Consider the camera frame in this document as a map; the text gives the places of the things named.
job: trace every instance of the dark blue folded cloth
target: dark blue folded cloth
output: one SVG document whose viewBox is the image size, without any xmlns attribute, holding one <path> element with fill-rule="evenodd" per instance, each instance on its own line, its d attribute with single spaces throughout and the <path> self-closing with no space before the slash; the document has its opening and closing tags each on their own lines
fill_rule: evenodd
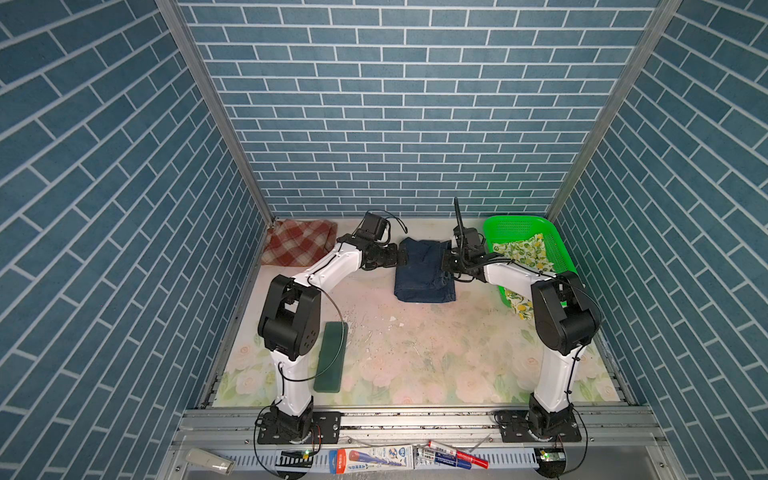
<svg viewBox="0 0 768 480">
<path fill-rule="evenodd" d="M 395 271 L 395 296 L 401 302 L 445 303 L 456 301 L 453 276 L 440 268 L 442 253 L 451 242 L 405 238 L 400 248 L 408 253 L 408 263 Z"/>
</svg>

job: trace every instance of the metal corner post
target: metal corner post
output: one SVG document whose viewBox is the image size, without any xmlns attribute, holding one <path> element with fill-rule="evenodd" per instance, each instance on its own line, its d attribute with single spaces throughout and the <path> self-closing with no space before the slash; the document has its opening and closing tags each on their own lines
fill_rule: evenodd
<svg viewBox="0 0 768 480">
<path fill-rule="evenodd" d="M 648 20 L 648 25 L 646 26 L 640 41 L 632 50 L 624 70 L 621 72 L 618 80 L 616 80 L 616 85 L 614 85 L 611 94 L 608 95 L 608 100 L 605 102 L 605 106 L 600 110 L 598 117 L 594 121 L 592 130 L 584 139 L 584 143 L 581 145 L 581 150 L 579 150 L 579 153 L 576 155 L 571 169 L 565 175 L 560 189 L 554 196 L 552 203 L 549 205 L 545 215 L 548 220 L 554 221 L 554 219 L 557 218 L 560 211 L 565 206 L 568 197 L 571 195 L 571 192 L 576 188 L 578 179 L 581 177 L 581 174 L 584 173 L 584 170 L 586 170 L 587 165 L 589 165 L 592 155 L 594 155 L 594 152 L 598 149 L 598 145 L 603 141 L 603 137 L 605 137 L 608 128 L 611 126 L 614 118 L 616 118 L 616 114 L 624 103 L 624 99 L 632 89 L 632 85 L 634 85 L 637 77 L 640 76 L 640 73 L 645 66 L 645 62 L 648 61 L 650 54 L 653 53 L 656 44 L 661 39 L 664 30 L 667 29 L 667 26 L 674 17 L 675 12 L 677 12 L 677 8 L 680 6 L 681 2 L 682 0 L 659 1 L 659 5 Z"/>
<path fill-rule="evenodd" d="M 259 212 L 264 216 L 266 225 L 271 227 L 274 222 L 274 215 L 272 215 L 270 206 L 264 199 L 256 178 L 253 176 L 253 170 L 248 162 L 245 150 L 243 150 L 243 145 L 240 144 L 232 122 L 230 122 L 229 115 L 227 115 L 227 111 L 221 103 L 221 98 L 217 93 L 213 80 L 211 80 L 208 74 L 203 57 L 197 49 L 197 44 L 192 37 L 192 31 L 184 20 L 184 15 L 181 12 L 178 1 L 156 0 L 156 3 L 160 9 L 160 14 L 163 15 L 163 20 L 168 25 L 171 36 L 176 41 L 176 46 L 179 48 L 181 56 L 184 57 L 187 67 L 190 69 L 200 94 L 203 95 L 203 99 L 208 106 L 211 116 L 214 118 L 214 122 L 216 122 L 216 126 L 219 128 L 224 143 L 227 144 L 232 154 L 237 170 L 243 176 L 253 201 L 256 203 Z"/>
</svg>

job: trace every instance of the dark green case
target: dark green case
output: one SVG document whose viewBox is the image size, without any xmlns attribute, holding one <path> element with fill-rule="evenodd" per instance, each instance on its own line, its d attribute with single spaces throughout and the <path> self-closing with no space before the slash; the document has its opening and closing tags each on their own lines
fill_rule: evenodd
<svg viewBox="0 0 768 480">
<path fill-rule="evenodd" d="M 344 353 L 346 352 L 346 335 L 349 326 L 344 322 L 326 323 L 323 334 L 323 344 L 320 346 L 320 357 L 317 360 L 317 372 L 322 372 L 333 361 L 336 352 L 339 358 L 333 363 L 327 372 L 315 379 L 315 392 L 337 393 L 341 390 L 341 374 L 344 370 Z"/>
</svg>

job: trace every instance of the robotic arm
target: robotic arm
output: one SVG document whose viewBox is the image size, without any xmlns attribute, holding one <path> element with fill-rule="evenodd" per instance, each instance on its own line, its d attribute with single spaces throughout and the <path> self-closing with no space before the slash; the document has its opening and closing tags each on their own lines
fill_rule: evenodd
<svg viewBox="0 0 768 480">
<path fill-rule="evenodd" d="M 574 423 L 570 392 L 577 356 L 600 328 L 598 306 L 586 294 L 576 273 L 544 275 L 509 263 L 499 253 L 486 253 L 478 231 L 464 228 L 456 199 L 454 207 L 457 247 L 445 252 L 443 270 L 503 286 L 533 302 L 536 333 L 547 349 L 529 400 L 528 422 L 535 437 L 547 440 Z"/>
<path fill-rule="evenodd" d="M 382 242 L 389 221 L 366 213 L 354 233 L 337 239 L 319 262 L 292 277 L 276 276 L 266 294 L 258 333 L 271 351 L 277 398 L 271 413 L 277 430 L 289 441 L 306 438 L 312 422 L 313 398 L 306 354 L 320 331 L 321 295 L 358 270 L 404 264 L 405 252 Z"/>
</svg>

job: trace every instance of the green plastic basket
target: green plastic basket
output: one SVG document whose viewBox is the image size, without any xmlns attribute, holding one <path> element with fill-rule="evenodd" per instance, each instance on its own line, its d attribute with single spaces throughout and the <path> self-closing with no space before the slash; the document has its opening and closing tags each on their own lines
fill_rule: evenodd
<svg viewBox="0 0 768 480">
<path fill-rule="evenodd" d="M 576 267 L 565 249 L 558 229 L 545 218 L 527 215 L 497 215 L 487 219 L 483 223 L 482 229 L 486 239 L 485 244 L 489 251 L 492 250 L 492 243 L 520 242 L 537 233 L 543 233 L 547 259 L 554 263 L 554 271 L 563 273 L 570 270 L 576 273 Z M 504 287 L 500 286 L 498 291 L 502 295 L 502 302 L 511 307 L 507 296 L 504 294 Z"/>
</svg>

